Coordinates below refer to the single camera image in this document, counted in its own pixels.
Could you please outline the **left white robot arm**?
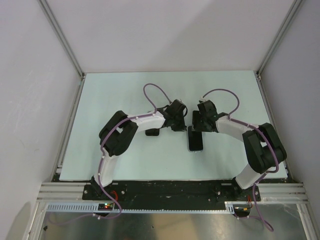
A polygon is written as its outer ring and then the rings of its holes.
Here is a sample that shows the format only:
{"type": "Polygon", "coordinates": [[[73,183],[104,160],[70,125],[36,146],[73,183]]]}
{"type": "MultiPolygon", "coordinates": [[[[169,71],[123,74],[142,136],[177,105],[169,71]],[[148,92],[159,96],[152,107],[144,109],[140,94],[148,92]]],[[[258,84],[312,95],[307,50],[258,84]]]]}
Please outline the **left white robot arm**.
{"type": "Polygon", "coordinates": [[[93,193],[99,199],[107,199],[111,194],[109,186],[113,181],[117,159],[125,153],[134,136],[139,132],[156,135],[162,128],[174,132],[186,131],[187,110],[157,109],[141,115],[127,115],[117,111],[99,133],[102,153],[97,173],[91,178],[93,193]]]}

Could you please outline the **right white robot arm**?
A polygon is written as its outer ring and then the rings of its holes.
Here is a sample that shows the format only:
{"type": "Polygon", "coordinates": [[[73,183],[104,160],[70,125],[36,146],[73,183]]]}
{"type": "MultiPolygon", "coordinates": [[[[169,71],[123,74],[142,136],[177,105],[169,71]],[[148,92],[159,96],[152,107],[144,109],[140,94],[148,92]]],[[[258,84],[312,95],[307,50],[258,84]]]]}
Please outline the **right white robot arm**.
{"type": "Polygon", "coordinates": [[[276,173],[287,152],[270,123],[253,125],[234,119],[226,113],[202,114],[192,112],[194,132],[219,133],[233,137],[244,144],[247,165],[232,179],[231,194],[238,201],[249,195],[249,188],[269,173],[276,173]]]}

